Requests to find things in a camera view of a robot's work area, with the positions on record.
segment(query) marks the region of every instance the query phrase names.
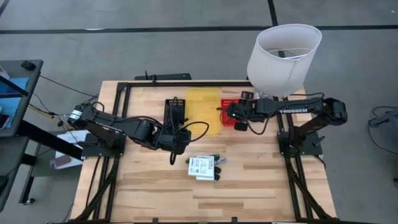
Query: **wooden table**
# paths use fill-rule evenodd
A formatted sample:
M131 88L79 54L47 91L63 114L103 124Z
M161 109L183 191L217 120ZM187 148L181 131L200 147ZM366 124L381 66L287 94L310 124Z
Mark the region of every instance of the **wooden table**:
M117 83L106 81L102 84L99 101L105 105L107 113L112 113ZM174 96L184 99L187 89L188 87L133 87L127 117L147 115L163 121L164 100ZM220 87L220 90L221 98L239 98L242 91L253 91L253 88L229 86ZM301 89L298 93L304 93L304 90ZM297 114L293 115L293 119L295 125L301 125L310 120L311 115ZM253 128L261 130L263 125L253 124ZM152 218L159 218L161 222L230 222L231 217L237 217L240 222L294 221L285 162L279 154L277 131L276 118L269 121L262 136L250 131L241 132L231 127L222 127L219 134L206 135L191 143L185 154L177 156L174 166L169 164L169 152L151 151L128 140L120 160L111 221L151 222ZM228 158L226 164L220 165L220 181L196 181L194 177L188 176L186 158L214 153ZM302 160L309 191L327 213L335 216L323 164L313 156L302 156ZM95 162L96 158L84 161L71 218L77 217L85 207ZM98 186L101 162L91 197ZM302 195L299 190L297 192L304 217ZM104 217L107 196L106 192L100 218Z

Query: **white lampshade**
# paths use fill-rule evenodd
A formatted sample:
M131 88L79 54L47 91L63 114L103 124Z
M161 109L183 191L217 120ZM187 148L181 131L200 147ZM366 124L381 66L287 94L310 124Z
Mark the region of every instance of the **white lampshade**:
M304 84L321 32L305 24L288 24L262 31L248 63L248 77L263 94L286 97ZM283 51L285 58L278 56Z

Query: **gray floor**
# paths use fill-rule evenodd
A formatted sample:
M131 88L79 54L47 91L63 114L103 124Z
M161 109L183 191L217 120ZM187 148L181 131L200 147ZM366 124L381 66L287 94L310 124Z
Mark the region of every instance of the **gray floor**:
M395 0L275 1L280 24L398 24ZM10 0L0 29L77 29L170 26L271 25L266 0ZM42 74L97 94L103 80L132 80L149 73L190 72L194 79L243 79L259 32L150 34L0 35L0 60L39 58ZM397 30L323 31L305 81L308 93L322 91L347 105L349 121L327 127L326 171L338 216L343 220L396 223L398 156L381 151L366 132L370 110L398 106ZM36 94L58 113L69 113L87 97L40 79ZM39 105L37 99L32 103ZM54 122L28 110L25 119L43 129ZM396 150L389 128L371 130ZM79 173L41 178L17 204L27 168L22 166L0 223L60 222L73 202Z

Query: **red object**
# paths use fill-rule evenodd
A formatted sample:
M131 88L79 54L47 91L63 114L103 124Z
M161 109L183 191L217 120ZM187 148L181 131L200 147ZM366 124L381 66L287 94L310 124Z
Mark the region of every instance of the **red object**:
M221 108L223 111L221 112L220 121L225 127L230 127L235 125L235 119L231 118L226 114L226 109L231 102L239 102L239 99L222 99L221 100Z

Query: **yellow towel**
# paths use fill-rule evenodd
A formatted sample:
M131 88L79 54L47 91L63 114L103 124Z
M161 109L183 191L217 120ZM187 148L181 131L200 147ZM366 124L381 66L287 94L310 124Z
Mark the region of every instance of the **yellow towel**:
M221 88L189 88L185 98L185 117L189 120L185 125L194 121L204 121L209 124L207 134L218 134L220 131ZM193 124L188 129L194 135L201 135L205 129L204 124Z

